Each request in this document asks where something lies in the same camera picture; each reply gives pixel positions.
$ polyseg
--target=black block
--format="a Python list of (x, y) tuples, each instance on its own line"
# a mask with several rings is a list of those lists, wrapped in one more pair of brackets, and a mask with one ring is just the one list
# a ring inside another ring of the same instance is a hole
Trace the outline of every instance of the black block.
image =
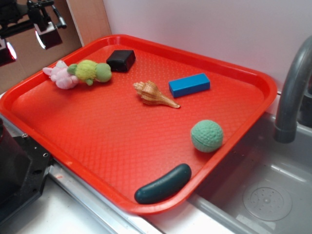
[(133, 50), (115, 50), (106, 63), (110, 65), (111, 70), (115, 72), (127, 72), (136, 60)]

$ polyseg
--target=textured green ball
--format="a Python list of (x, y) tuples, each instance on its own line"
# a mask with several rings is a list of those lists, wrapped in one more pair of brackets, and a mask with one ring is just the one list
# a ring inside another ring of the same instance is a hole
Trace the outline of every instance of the textured green ball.
[(191, 129), (191, 139), (196, 149), (209, 153), (222, 145), (223, 130), (214, 121), (202, 120)]

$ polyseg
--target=gray sink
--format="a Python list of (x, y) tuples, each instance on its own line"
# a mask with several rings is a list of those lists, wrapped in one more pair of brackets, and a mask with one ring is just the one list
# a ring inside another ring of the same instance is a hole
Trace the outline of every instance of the gray sink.
[(235, 233), (312, 233), (312, 131), (290, 144), (273, 139), (264, 114), (190, 201)]

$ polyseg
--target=red tray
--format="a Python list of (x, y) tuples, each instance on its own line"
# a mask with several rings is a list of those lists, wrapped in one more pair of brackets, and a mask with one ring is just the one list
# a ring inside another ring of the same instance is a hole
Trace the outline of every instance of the red tray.
[[(276, 85), (258, 71), (126, 35), (98, 39), (62, 60), (105, 62), (117, 49), (135, 52), (128, 73), (62, 90), (40, 71), (6, 92), (0, 112), (120, 208), (160, 213), (183, 202), (224, 158), (273, 102)], [(175, 98), (179, 109), (143, 104), (133, 88), (151, 80), (172, 98), (168, 81), (199, 73), (209, 77), (210, 90)], [(191, 128), (203, 119), (224, 131), (212, 153), (191, 142)], [(157, 204), (135, 201), (138, 188), (180, 163), (192, 169), (180, 192)]]

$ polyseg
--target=faucet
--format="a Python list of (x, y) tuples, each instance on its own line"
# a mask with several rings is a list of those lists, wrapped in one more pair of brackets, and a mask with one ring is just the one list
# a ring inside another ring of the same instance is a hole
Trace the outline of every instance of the faucet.
[(299, 48), (288, 71), (274, 124), (274, 139), (290, 143), (297, 121), (312, 127), (312, 36)]

